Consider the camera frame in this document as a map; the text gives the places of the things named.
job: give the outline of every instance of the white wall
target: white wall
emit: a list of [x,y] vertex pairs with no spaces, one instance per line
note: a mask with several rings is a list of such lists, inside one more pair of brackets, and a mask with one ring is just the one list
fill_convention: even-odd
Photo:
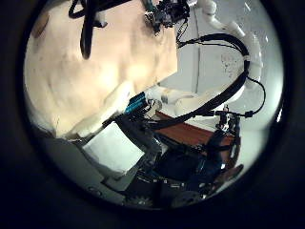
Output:
[[[251,119],[241,120],[241,152],[237,163],[245,165],[245,171],[254,163],[265,146],[270,123],[277,116],[279,100],[283,88],[283,62],[275,29],[267,12],[258,0],[241,1],[215,0],[218,18],[228,23],[235,20],[247,32],[253,32],[262,48],[264,69],[261,82],[267,91],[267,100],[260,114]],[[219,32],[212,29],[202,18],[201,9],[191,14],[190,26],[184,39],[198,35]],[[161,83],[162,86],[202,94],[206,90],[230,84],[236,78],[238,68],[243,65],[240,54],[222,47],[187,46],[179,51],[179,72]],[[262,101],[259,87],[245,90],[244,94],[230,109],[236,112],[256,110]],[[193,125],[210,130],[217,120],[206,120]]]

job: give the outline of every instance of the white surface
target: white surface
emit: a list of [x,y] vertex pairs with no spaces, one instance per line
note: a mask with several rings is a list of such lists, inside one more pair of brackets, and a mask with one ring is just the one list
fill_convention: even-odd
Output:
[[[257,36],[254,35],[252,32],[248,32],[246,36],[242,38],[242,41],[248,48],[250,54],[249,58],[247,59],[251,63],[249,68],[249,77],[251,79],[260,81],[264,64],[262,62],[262,54],[259,40]],[[249,79],[246,80],[245,85],[248,89],[254,89],[255,87],[258,87],[256,83]]]
[[217,18],[217,4],[212,0],[199,1],[198,7],[202,9],[203,17],[207,23],[213,28],[227,32],[237,37],[245,36],[245,32],[239,27],[235,21],[231,21],[227,24],[221,23]]
[[95,162],[120,174],[126,174],[144,155],[114,122],[88,142],[84,150]]
[[[283,61],[279,42],[276,37],[272,22],[258,0],[254,1],[215,1],[218,5],[217,13],[221,21],[235,20],[243,31],[251,31],[257,37],[261,45],[262,69],[261,82],[267,91],[266,105],[262,112],[251,119],[241,120],[241,126],[245,131],[258,131],[268,128],[275,118],[275,111],[279,106],[279,100],[283,88]],[[211,28],[198,12],[198,25],[200,35],[218,32]],[[242,66],[240,54],[231,49],[217,47],[200,48],[200,68],[198,79],[198,92],[203,93],[210,88],[219,87],[233,82],[238,68]],[[254,90],[246,89],[243,95],[230,104],[232,111],[244,113],[257,109],[263,99],[263,93],[259,87]],[[208,121],[206,125],[214,126]]]
[[146,99],[154,99],[166,104],[175,104],[177,100],[181,98],[190,98],[197,96],[197,94],[194,93],[164,88],[157,85],[149,88],[144,93]]
[[[189,18],[189,27],[182,36],[181,40],[189,40],[198,35],[196,26],[196,17],[194,9],[191,9]],[[176,30],[182,23],[175,25]],[[199,49],[196,46],[186,46],[184,49],[179,49],[178,53],[178,70],[161,82],[161,86],[173,88],[181,91],[196,93],[198,64],[199,64]]]

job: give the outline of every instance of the blue component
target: blue component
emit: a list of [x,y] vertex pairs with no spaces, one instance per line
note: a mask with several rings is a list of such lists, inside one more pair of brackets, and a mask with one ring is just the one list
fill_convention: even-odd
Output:
[[124,114],[130,114],[137,108],[141,107],[143,104],[145,104],[145,94],[141,93],[136,95],[135,97],[131,98],[130,103],[128,107],[125,110]]

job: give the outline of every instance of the black cable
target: black cable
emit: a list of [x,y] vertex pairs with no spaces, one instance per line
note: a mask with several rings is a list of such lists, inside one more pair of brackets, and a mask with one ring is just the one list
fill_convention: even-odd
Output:
[[185,31],[187,30],[187,28],[189,27],[189,23],[188,22],[186,22],[186,24],[185,24],[186,26],[184,27],[184,29],[183,29],[183,32],[181,32],[180,34],[179,34],[179,37],[178,37],[178,39],[180,40],[181,39],[181,37],[183,36],[183,34],[185,33]]
[[177,32],[177,37],[178,37],[178,35],[181,33],[181,30],[182,30],[182,27],[184,26],[184,24],[185,24],[185,22],[183,22],[183,23],[181,24],[181,26],[179,27],[179,30],[178,30],[178,32]]
[[231,49],[234,49],[234,50],[237,50],[240,52],[240,49],[237,47],[237,46],[234,46],[234,45],[223,45],[223,44],[215,44],[215,43],[210,43],[210,44],[204,44],[204,43],[201,43],[201,42],[196,42],[195,44],[200,44],[202,46],[220,46],[220,47],[227,47],[227,48],[231,48]]
[[265,106],[265,103],[266,103],[266,98],[267,98],[267,93],[266,93],[266,89],[265,89],[264,85],[262,83],[260,83],[259,81],[250,78],[249,76],[247,76],[247,78],[249,80],[253,81],[254,83],[256,83],[257,85],[259,85],[260,88],[262,89],[263,93],[264,93],[264,98],[263,98],[263,101],[262,101],[260,107],[256,111],[249,111],[249,112],[246,112],[245,114],[240,114],[240,113],[235,113],[235,112],[219,111],[219,112],[215,112],[215,115],[230,114],[230,115],[234,115],[234,116],[242,116],[242,117],[248,118],[248,117],[252,117],[253,115],[258,114],[263,109],[263,107]]
[[[101,27],[98,23],[95,23],[95,15],[99,11],[108,10],[110,8],[116,7],[121,5],[125,2],[131,0],[73,0],[71,7],[69,9],[69,17],[72,19],[85,17],[84,25],[81,33],[80,39],[80,49],[82,55],[85,59],[88,59],[91,54],[92,50],[92,35],[93,35],[93,28],[94,27]],[[83,9],[74,12],[75,7],[78,3],[81,3]]]
[[[205,41],[213,41],[213,40],[221,40],[221,41],[227,41],[228,43],[232,45],[236,45],[240,49],[240,53],[243,56],[248,56],[249,52],[247,50],[247,47],[236,37],[226,34],[226,33],[215,33],[215,34],[209,34],[205,36],[201,36],[196,39],[192,39],[186,42],[181,42],[182,46],[193,44],[196,42],[205,42]],[[147,120],[147,125],[153,130],[160,130],[164,128],[171,127],[173,125],[185,122],[186,120],[195,117],[197,115],[202,116],[213,116],[215,112],[213,109],[217,108],[224,102],[226,102],[228,99],[230,99],[234,94],[236,94],[241,87],[245,84],[247,76],[249,74],[248,70],[250,67],[250,62],[245,60],[244,61],[244,72],[231,84],[223,93],[217,95],[207,103],[203,104],[201,107],[196,109],[195,111],[192,111],[188,114],[183,114],[181,116],[167,119],[167,120],[158,120],[158,121],[149,121]]]
[[264,93],[263,102],[261,103],[260,107],[254,112],[254,115],[256,115],[256,114],[259,113],[259,112],[263,109],[263,107],[265,106],[266,98],[267,98],[267,93],[266,93],[266,89],[265,89],[264,85],[263,85],[261,82],[255,80],[255,79],[252,79],[252,78],[250,78],[249,76],[247,76],[247,78],[248,78],[250,81],[253,81],[254,83],[258,84],[258,85],[260,86],[260,88],[262,89],[263,93]]

